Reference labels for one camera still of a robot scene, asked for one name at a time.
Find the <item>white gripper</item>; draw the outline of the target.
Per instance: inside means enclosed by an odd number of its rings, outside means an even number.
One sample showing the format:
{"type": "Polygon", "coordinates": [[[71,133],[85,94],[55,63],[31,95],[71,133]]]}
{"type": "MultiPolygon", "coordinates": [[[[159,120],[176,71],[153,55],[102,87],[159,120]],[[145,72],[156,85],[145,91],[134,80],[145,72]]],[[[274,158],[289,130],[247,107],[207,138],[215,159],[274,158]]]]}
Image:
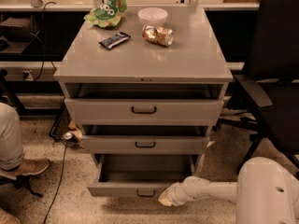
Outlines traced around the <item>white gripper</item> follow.
{"type": "Polygon", "coordinates": [[[175,183],[165,189],[159,196],[158,201],[164,206],[180,206],[189,200],[182,183],[175,183]]]}

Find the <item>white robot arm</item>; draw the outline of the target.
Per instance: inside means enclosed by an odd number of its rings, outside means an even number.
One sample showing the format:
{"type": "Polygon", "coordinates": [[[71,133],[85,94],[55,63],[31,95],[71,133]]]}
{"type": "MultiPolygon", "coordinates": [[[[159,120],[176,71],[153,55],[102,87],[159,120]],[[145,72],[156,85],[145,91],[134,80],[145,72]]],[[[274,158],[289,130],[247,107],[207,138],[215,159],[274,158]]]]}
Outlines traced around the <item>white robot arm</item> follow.
{"type": "Polygon", "coordinates": [[[299,181],[283,166],[263,157],[244,163],[235,182],[189,176],[159,197],[165,206],[215,198],[235,204],[236,224],[296,224],[299,181]]]}

